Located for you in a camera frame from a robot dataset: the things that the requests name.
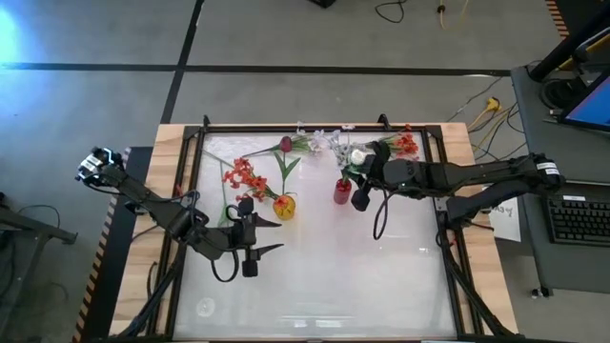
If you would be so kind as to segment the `red glass vase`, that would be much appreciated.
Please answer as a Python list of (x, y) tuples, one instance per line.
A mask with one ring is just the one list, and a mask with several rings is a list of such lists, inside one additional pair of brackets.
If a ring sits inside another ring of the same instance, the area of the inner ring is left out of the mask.
[(349, 179), (338, 179), (335, 183), (334, 201), (338, 205), (344, 205), (350, 199), (352, 183)]

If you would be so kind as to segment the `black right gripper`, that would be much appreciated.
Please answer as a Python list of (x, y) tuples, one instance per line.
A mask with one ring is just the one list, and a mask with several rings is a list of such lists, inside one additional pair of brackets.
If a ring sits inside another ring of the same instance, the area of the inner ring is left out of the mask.
[(359, 212), (365, 212), (370, 204), (369, 192), (371, 189), (382, 190), (383, 201), (379, 207), (380, 210), (387, 206), (389, 191), (383, 174), (384, 166), (390, 161), (382, 161), (380, 157), (372, 151), (367, 150), (364, 145), (357, 146), (354, 149), (364, 151), (367, 156), (364, 162), (363, 174), (358, 178), (352, 178), (357, 184), (357, 190), (354, 192), (351, 203)]

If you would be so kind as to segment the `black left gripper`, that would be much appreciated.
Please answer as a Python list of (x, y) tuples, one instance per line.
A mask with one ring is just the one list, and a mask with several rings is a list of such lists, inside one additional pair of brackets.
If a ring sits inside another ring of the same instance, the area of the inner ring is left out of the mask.
[(258, 276), (258, 261), (261, 257), (272, 250), (283, 247), (283, 244), (255, 248), (256, 227), (277, 228), (281, 224), (266, 220), (254, 212), (254, 201), (252, 198), (243, 198), (237, 206), (231, 205), (237, 214), (233, 228), (233, 247), (244, 251), (242, 261), (242, 274), (244, 277)]

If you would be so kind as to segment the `black aluminium table frame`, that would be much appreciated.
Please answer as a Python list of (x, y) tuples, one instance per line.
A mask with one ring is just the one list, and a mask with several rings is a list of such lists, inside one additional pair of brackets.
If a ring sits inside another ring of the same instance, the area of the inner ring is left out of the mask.
[[(288, 124), (162, 124), (152, 146), (128, 148), (124, 161), (129, 174), (144, 180), (164, 195), (174, 194), (174, 186), (182, 190), (194, 182), (195, 142), (204, 133), (290, 133), (295, 126)], [(485, 214), (475, 218), (476, 225), (466, 230), (452, 252), (458, 263), (472, 274), (473, 283), (490, 311), (502, 325), (515, 332), (518, 329), (506, 279), (500, 264), (495, 237), (489, 230), (490, 219)], [(160, 251), (153, 279), (166, 271), (166, 262), (177, 253), (174, 243), (158, 232)]]

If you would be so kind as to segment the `black metal stand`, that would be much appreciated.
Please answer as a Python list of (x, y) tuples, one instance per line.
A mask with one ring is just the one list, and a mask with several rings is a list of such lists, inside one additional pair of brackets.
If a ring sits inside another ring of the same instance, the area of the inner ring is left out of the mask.
[[(23, 291), (30, 284), (47, 243), (56, 239), (72, 245), (78, 236), (61, 228), (59, 211), (49, 205), (30, 205), (12, 210), (0, 192), (0, 319), (8, 319), (19, 308)], [(54, 225), (24, 214), (29, 209), (49, 209)]]

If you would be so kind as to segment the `yellow glass vase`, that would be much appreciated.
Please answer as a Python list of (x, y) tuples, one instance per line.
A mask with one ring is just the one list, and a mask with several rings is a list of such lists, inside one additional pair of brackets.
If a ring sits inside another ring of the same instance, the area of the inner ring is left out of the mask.
[(280, 220), (290, 220), (295, 216), (295, 200), (287, 194), (280, 195), (273, 203), (275, 215)]

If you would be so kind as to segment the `white paper sheet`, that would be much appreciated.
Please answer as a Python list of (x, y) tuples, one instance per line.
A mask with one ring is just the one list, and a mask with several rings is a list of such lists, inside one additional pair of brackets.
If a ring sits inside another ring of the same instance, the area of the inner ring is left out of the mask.
[(520, 242), (519, 204), (516, 197), (501, 202), (489, 213), (495, 238)]

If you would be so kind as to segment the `laptop with blue screen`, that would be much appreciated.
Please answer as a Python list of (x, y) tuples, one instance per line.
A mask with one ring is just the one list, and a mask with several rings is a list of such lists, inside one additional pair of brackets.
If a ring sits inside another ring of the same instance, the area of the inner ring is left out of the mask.
[(591, 130), (610, 132), (610, 69), (604, 71), (569, 106), (562, 123)]

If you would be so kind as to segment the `black keyboard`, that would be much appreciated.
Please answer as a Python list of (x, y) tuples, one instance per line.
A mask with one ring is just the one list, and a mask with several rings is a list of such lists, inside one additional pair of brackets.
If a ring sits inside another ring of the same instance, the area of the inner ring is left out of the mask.
[(610, 247), (610, 199), (566, 201), (558, 195), (542, 205), (553, 243)]

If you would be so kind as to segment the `grey side desk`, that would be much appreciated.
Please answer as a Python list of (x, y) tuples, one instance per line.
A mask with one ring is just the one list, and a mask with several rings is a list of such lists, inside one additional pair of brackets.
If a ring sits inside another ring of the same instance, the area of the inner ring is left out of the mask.
[[(511, 70), (527, 150), (555, 161), (567, 184), (561, 195), (610, 200), (610, 132), (562, 125), (550, 118), (539, 99), (541, 83), (525, 67)], [(519, 199), (526, 220), (539, 283), (551, 290), (610, 293), (610, 247), (553, 243), (547, 229), (545, 200)]]

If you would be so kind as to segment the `orange black hazard strip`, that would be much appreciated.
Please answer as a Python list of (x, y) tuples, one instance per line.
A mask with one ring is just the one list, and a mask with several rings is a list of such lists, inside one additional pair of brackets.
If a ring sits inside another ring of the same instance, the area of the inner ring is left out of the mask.
[(569, 30), (567, 25), (563, 19), (561, 12), (559, 11), (559, 6), (557, 0), (544, 0), (547, 9), (551, 15), (551, 19), (559, 33), (559, 37), (561, 39), (565, 39), (569, 36)]

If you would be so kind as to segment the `black hazard-striped platform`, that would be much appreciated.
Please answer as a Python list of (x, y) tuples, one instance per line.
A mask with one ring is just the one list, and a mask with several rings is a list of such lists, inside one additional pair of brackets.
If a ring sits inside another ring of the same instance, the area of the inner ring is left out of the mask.
[(146, 302), (161, 239), (157, 232), (142, 234), (153, 222), (128, 203), (111, 196), (70, 343), (102, 343), (126, 329)]

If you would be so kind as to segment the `black diagonal post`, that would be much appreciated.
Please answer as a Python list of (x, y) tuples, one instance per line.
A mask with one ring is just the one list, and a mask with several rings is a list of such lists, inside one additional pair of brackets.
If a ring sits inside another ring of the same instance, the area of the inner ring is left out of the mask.
[(591, 38), (606, 19), (610, 19), (610, 0), (604, 0), (599, 11), (594, 14), (579, 31), (564, 39), (541, 62), (529, 71), (530, 78), (535, 82), (542, 81), (549, 73), (556, 70), (563, 62), (567, 61), (578, 46), (584, 43), (588, 38)]

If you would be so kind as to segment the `orange artificial flower spray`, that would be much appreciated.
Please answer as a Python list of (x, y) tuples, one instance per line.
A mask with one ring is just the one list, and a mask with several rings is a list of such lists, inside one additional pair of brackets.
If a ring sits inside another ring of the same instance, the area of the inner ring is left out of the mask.
[(419, 160), (419, 145), (410, 125), (406, 125), (402, 131), (368, 142), (364, 147), (380, 157), (382, 161), (392, 159)]
[(236, 158), (232, 168), (223, 173), (222, 182), (235, 190), (244, 189), (243, 193), (235, 197), (236, 202), (247, 198), (263, 202), (266, 198), (276, 200), (279, 197), (279, 194), (269, 187), (266, 177), (254, 173), (254, 166), (247, 158)]

